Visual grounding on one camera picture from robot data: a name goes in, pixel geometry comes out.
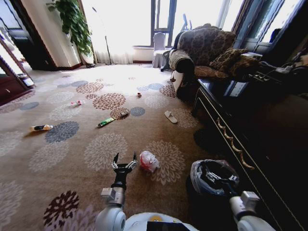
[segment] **trash bin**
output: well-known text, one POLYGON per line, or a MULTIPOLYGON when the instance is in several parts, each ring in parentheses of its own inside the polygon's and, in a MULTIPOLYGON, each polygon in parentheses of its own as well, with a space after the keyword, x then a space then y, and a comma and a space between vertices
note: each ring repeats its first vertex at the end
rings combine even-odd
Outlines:
POLYGON ((239 184, 235 170, 225 160, 199 160, 193 162, 191 180, 194 189, 200 195, 228 196, 219 180, 229 181, 233 188, 239 184))
POLYGON ((189 219, 199 230, 237 230, 228 192, 225 192, 221 184, 211 181, 211 177, 231 179, 233 188, 239 184, 237 173, 225 160, 194 162, 191 175, 186 181, 189 219))

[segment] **green snack wrapper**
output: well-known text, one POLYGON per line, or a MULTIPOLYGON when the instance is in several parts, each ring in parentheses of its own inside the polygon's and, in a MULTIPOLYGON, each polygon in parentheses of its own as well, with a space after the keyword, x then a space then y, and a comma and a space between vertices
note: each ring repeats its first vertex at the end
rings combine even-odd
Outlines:
POLYGON ((99 123, 99 124, 97 125, 97 127, 101 128, 101 127, 105 126, 106 124, 108 124, 108 123, 110 123, 110 122, 112 122, 112 121, 114 121, 113 118, 105 119, 105 120, 103 120, 101 123, 99 123))

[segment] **brass handle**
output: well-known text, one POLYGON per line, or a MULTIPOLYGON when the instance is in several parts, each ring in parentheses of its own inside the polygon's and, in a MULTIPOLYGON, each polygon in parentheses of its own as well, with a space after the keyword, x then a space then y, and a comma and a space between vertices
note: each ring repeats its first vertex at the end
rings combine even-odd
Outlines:
POLYGON ((217 118, 217 125, 218 125, 218 127, 219 127, 220 129, 222 129, 222 132, 223 132, 224 137, 225 137, 226 139, 230 140, 230 145, 231 145, 232 149, 233 149, 234 151, 236 151, 236 152, 240 155, 240 159, 241 159, 242 164, 243 164, 246 168, 248 168, 248 169, 250 169, 250 170, 254 170, 254 169, 255 169, 254 167, 250 166, 249 164, 247 164, 247 163, 244 161, 243 151, 240 150, 240 149, 238 149, 238 148, 236 148, 236 147, 234 146, 234 143, 233 143, 233 139, 234 139, 234 138, 233 138, 232 136, 228 136, 228 134, 227 134, 227 132, 226 132, 226 127, 225 127, 225 126, 222 126, 222 125, 220 124, 220 119, 219 119, 219 117, 217 118))

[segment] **patterned sofa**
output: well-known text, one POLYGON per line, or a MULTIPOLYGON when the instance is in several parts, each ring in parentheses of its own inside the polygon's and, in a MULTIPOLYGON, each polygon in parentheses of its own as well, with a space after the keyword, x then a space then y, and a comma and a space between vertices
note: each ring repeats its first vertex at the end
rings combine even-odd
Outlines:
POLYGON ((184 32, 178 49, 170 52, 169 64, 177 96, 193 100, 198 78, 222 80, 243 76, 257 66, 257 60, 242 55, 245 49, 233 49, 235 35, 205 24, 184 32))

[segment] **floral patterned carpet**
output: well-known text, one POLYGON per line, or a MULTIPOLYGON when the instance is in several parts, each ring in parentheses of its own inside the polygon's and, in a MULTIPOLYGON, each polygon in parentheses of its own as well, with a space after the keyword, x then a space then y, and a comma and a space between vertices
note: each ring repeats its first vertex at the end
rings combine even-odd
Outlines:
POLYGON ((192 162, 211 156, 194 141, 202 126, 176 98, 170 72, 134 64, 29 74, 37 87, 0 107, 0 231, 93 230, 101 190, 115 178, 110 162, 119 152, 128 163, 134 150, 152 152, 161 168, 128 175, 127 218, 160 212, 191 221, 186 178, 192 162), (77 100, 85 104, 71 105, 77 100), (96 127, 109 117, 116 120, 96 127), (45 124, 54 128, 30 132, 45 124))

